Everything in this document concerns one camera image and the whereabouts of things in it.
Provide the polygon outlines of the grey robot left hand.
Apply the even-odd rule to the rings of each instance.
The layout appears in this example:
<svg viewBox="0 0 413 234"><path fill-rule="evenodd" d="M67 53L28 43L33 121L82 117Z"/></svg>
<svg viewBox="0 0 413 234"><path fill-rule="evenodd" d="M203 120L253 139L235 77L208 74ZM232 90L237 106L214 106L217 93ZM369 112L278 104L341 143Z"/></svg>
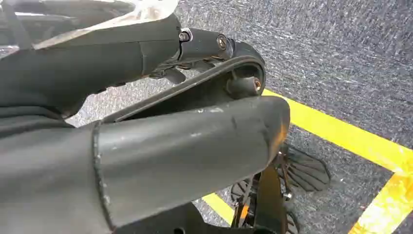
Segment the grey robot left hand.
<svg viewBox="0 0 413 234"><path fill-rule="evenodd" d="M289 105L177 4L1 1L1 233L287 232Z"/></svg>

